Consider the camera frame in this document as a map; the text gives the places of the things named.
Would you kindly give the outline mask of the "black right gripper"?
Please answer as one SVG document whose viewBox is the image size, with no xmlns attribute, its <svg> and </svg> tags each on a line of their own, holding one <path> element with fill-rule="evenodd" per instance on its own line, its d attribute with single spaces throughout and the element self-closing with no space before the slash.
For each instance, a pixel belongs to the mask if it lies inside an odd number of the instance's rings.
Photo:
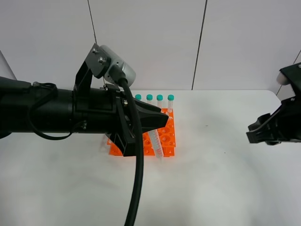
<svg viewBox="0 0 301 226">
<path fill-rule="evenodd" d="M 301 100 L 297 98 L 283 100 L 274 113 L 258 117 L 255 123 L 248 126 L 248 129 L 246 135 L 251 144 L 299 143 L 301 141 Z"/>
</svg>

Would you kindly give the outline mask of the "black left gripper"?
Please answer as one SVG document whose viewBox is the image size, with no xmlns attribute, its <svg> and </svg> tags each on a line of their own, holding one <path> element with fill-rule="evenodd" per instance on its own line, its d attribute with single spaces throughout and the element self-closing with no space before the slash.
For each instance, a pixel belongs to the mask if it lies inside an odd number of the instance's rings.
<svg viewBox="0 0 301 226">
<path fill-rule="evenodd" d="M 77 133 L 105 134 L 124 157 L 136 156 L 136 138 L 130 107 L 125 106 L 127 97 L 119 88 L 108 85 L 101 89 L 84 88 L 85 92 L 72 92 L 72 125 L 79 123 L 73 131 Z M 135 104 L 155 113 L 139 114 L 142 132 L 149 132 L 166 126 L 169 116 L 161 108 L 134 98 Z"/>
</svg>

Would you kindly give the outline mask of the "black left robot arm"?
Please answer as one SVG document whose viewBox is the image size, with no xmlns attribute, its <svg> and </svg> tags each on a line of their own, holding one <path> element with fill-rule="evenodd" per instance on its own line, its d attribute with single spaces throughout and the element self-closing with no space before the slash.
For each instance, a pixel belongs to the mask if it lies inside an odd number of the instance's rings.
<svg viewBox="0 0 301 226">
<path fill-rule="evenodd" d="M 52 83 L 0 80 L 0 136 L 32 132 L 54 140 L 71 133 L 105 134 L 124 156 L 135 155 L 135 135 L 128 99 L 113 85 L 91 88 L 81 99 L 74 90 Z"/>
</svg>

